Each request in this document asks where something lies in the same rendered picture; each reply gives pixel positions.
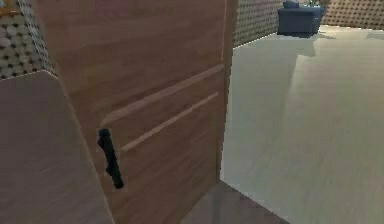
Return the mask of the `brown wooden room door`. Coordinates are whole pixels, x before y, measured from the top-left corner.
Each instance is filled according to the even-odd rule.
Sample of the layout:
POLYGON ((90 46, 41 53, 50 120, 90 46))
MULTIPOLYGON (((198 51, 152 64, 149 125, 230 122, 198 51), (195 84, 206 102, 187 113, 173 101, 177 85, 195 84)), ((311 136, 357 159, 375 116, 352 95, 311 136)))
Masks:
POLYGON ((181 224, 217 183, 232 2, 31 0, 114 224, 181 224))

